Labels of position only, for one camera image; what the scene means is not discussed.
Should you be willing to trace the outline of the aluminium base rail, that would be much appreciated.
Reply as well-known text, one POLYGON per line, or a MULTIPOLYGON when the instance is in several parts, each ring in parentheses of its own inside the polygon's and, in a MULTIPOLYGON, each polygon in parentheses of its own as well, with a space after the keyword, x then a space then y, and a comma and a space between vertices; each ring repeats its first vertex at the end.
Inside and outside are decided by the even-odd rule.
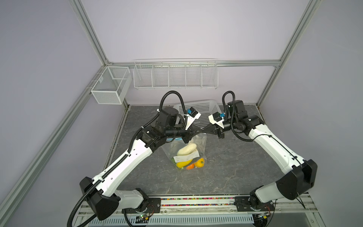
POLYGON ((165 195, 150 196, 149 205, 141 213, 157 215, 198 214, 259 214, 259 213, 312 213, 318 212, 309 194, 303 194, 293 201, 278 199, 267 202, 261 208, 252 209, 249 196, 243 194, 220 195, 165 195))

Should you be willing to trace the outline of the clear zip top bag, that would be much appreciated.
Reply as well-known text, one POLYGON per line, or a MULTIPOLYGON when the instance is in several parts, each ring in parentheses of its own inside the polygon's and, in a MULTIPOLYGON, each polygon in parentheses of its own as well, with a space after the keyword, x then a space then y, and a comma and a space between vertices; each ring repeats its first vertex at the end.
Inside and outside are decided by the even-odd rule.
POLYGON ((205 148, 207 135, 205 133, 194 136, 185 143, 182 138, 167 139, 161 150, 179 170, 203 168, 206 163, 205 148))

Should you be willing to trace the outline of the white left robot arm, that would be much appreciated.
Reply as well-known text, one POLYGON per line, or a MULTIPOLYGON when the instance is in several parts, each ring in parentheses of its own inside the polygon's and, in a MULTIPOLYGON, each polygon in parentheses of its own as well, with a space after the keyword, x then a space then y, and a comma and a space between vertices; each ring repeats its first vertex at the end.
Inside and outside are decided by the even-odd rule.
POLYGON ((189 142, 201 132, 202 130, 194 125, 187 130, 160 129, 155 126, 139 128, 129 148, 116 161, 95 177, 85 177, 80 182, 83 195, 73 208, 67 226, 72 226, 75 215, 84 201, 88 203, 94 214, 81 223, 82 227, 95 218, 105 220, 117 210, 146 208, 148 196, 140 189, 119 191, 121 182, 138 164, 163 146, 168 138, 177 137, 189 142))

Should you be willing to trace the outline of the yellow lemon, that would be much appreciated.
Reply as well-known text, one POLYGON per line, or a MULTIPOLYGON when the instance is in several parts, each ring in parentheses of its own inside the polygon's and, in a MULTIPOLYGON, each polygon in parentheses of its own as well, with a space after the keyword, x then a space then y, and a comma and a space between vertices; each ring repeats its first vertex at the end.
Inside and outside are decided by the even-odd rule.
POLYGON ((204 167, 204 165, 205 165, 204 158, 199 159, 196 163, 194 163, 194 165, 195 165, 196 168, 202 168, 202 167, 204 167))

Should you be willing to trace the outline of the small white mesh basket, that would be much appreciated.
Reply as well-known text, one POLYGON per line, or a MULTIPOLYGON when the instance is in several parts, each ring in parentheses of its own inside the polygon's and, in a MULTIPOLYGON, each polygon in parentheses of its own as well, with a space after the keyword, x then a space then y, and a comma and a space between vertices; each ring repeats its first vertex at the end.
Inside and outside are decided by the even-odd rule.
POLYGON ((91 93, 98 104, 122 105, 131 82, 129 67, 106 66, 91 93))

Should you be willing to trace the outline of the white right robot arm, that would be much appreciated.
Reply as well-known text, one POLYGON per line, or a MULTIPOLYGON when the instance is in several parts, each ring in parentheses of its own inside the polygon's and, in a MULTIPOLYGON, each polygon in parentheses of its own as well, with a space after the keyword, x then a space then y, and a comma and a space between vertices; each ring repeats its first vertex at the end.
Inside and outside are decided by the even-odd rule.
POLYGON ((253 210, 260 210, 264 204, 272 200, 282 198, 294 200, 314 187, 317 164, 293 152, 256 115, 244 119, 234 117, 219 122, 211 116, 210 123, 202 129, 202 132, 222 137, 225 131, 236 129, 248 136, 247 142, 259 144, 284 174, 279 180, 250 192, 249 205, 253 210))

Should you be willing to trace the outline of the white perforated plastic basket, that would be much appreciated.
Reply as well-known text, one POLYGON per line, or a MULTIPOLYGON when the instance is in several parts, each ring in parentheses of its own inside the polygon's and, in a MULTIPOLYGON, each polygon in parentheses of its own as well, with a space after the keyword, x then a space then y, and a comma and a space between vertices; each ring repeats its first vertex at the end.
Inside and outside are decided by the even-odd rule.
POLYGON ((217 104, 215 100, 203 100, 203 101, 195 101, 184 103, 186 110, 191 107, 197 110, 201 116, 193 122, 193 124, 199 128, 204 128, 207 126, 209 121, 209 116, 219 112, 222 113, 220 106, 217 104))

